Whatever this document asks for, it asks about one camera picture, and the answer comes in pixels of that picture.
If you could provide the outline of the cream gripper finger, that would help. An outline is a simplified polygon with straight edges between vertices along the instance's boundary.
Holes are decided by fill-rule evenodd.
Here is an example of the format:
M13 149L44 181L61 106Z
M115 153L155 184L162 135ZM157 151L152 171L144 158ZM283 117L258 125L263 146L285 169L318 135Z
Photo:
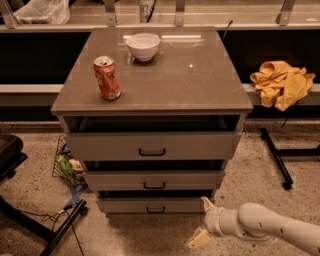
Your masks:
M210 240L210 233L205 228L198 227L186 245L190 249L196 249L207 244Z
M207 197L202 196L201 200L203 201L203 207L205 212L208 212L209 210L214 208L214 204Z

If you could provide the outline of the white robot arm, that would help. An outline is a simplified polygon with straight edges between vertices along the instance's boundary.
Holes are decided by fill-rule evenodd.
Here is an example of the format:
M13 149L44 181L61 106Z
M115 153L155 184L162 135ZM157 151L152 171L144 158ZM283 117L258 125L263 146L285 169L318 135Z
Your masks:
M256 245L273 245L281 239L311 256L320 256L317 225L285 217L256 203L226 209L215 206L207 197L201 200L205 217L187 242L190 249L207 244L213 237L233 236Z

